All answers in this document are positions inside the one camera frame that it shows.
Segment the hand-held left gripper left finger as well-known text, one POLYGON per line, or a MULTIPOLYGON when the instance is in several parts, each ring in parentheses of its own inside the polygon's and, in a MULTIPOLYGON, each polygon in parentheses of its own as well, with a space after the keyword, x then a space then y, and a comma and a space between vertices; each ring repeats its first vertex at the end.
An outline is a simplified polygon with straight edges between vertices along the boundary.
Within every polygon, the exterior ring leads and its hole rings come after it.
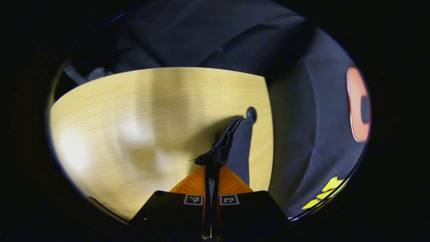
POLYGON ((210 211, 206 167, 169 191, 155 191, 130 221, 135 240, 201 240, 210 211))

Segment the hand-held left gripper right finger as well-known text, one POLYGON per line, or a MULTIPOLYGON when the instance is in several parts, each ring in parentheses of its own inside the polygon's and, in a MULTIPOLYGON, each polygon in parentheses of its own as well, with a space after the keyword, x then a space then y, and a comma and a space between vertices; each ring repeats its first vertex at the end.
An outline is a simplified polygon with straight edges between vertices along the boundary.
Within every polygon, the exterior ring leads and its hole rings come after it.
POLYGON ((285 240, 291 223, 267 191, 253 191, 228 167, 219 171, 215 224, 221 240, 285 240))

